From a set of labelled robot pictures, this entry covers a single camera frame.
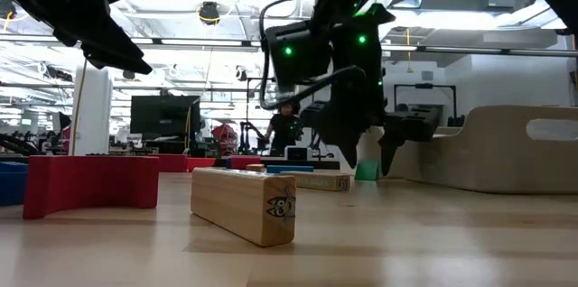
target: man in black shirt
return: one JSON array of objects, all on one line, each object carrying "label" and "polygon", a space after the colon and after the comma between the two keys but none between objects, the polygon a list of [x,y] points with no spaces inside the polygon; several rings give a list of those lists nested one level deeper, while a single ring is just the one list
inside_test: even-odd
[{"label": "man in black shirt", "polygon": [[269,139],[271,133],[275,132],[273,142],[271,142],[271,156],[283,156],[285,147],[296,144],[297,133],[295,126],[298,125],[299,118],[294,115],[294,108],[291,104],[281,106],[281,113],[271,118],[265,138]]}]

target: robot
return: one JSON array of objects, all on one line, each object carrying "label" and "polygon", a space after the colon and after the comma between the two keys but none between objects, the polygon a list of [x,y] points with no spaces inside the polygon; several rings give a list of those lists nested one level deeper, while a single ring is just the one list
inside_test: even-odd
[{"label": "robot", "polygon": [[[148,74],[150,66],[143,53],[109,16],[108,4],[117,0],[14,0],[31,16],[54,29],[54,36],[65,45],[81,41],[85,57],[97,68],[112,66]],[[440,116],[430,109],[386,113],[381,69],[378,26],[395,20],[382,5],[368,0],[316,0],[311,20],[264,27],[266,6],[260,15],[261,46],[265,65],[260,104],[273,110],[297,102],[331,85],[329,102],[313,102],[300,114],[307,126],[319,133],[326,144],[339,146],[344,157],[355,166],[356,145],[363,132],[380,125],[385,134],[382,172],[389,170],[397,147],[407,140],[428,141]],[[546,0],[570,33],[578,29],[578,10],[572,0]],[[327,75],[330,60],[334,71]],[[275,65],[275,81],[281,98],[265,101],[269,64]],[[297,85],[307,88],[294,94]]]}]

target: desk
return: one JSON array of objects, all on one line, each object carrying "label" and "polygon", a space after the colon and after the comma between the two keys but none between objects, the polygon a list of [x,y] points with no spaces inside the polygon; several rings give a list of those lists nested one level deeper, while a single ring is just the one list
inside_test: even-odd
[{"label": "desk", "polygon": [[24,224],[0,208],[8,287],[575,286],[578,199],[408,181],[297,191],[290,245],[262,249],[189,211],[163,174],[157,209],[80,209]]}]

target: green object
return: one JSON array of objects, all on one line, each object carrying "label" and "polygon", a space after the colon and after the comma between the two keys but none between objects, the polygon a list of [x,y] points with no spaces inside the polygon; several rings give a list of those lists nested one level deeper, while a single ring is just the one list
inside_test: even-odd
[{"label": "green object", "polygon": [[363,160],[355,170],[356,181],[379,180],[379,160]]},{"label": "green object", "polygon": [[368,36],[365,35],[365,34],[361,34],[361,35],[358,37],[358,42],[359,42],[359,44],[365,44],[367,41],[368,41]]},{"label": "green object", "polygon": [[285,47],[283,53],[285,54],[285,56],[291,57],[291,55],[293,55],[293,49],[291,49],[291,47]]}]

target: computer monitor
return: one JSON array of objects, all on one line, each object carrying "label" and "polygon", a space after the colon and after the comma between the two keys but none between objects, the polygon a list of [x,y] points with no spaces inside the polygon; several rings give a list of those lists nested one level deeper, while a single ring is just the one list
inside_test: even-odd
[{"label": "computer monitor", "polygon": [[183,136],[187,115],[191,110],[189,133],[200,131],[200,100],[197,96],[148,96],[132,97],[131,134],[143,137]]}]

